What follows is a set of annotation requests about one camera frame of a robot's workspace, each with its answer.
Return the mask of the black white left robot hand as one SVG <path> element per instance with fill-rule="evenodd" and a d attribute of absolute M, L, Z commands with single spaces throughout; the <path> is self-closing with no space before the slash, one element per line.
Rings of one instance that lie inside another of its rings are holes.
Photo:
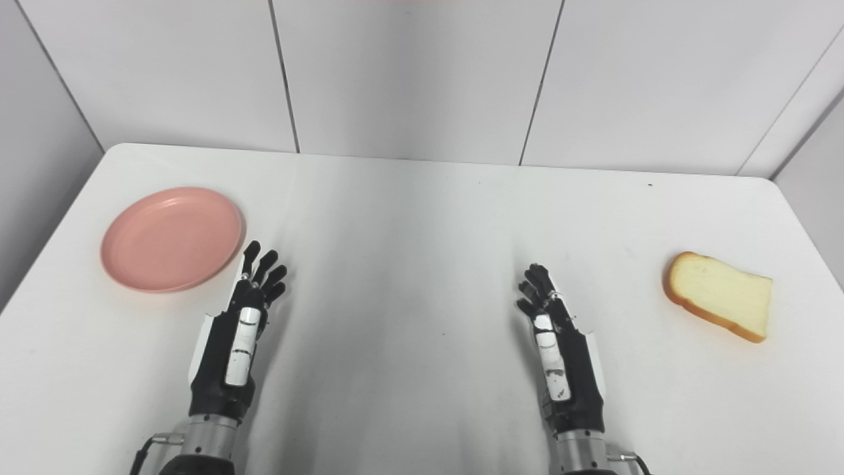
<path fill-rule="evenodd" d="M 257 240 L 245 247 L 226 308 L 203 321 L 192 361 L 188 414 L 241 424 L 256 393 L 251 376 L 257 342 L 272 304 L 286 292 L 287 267 Z"/>

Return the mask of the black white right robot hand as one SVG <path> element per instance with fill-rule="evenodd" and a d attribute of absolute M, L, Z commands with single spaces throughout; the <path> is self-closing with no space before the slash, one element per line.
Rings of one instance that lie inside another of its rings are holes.
<path fill-rule="evenodd" d="M 533 327 L 546 387 L 543 418 L 555 435 L 604 433 L 604 400 L 587 334 L 576 327 L 546 267 L 530 264 L 524 277 L 516 307 Z"/>

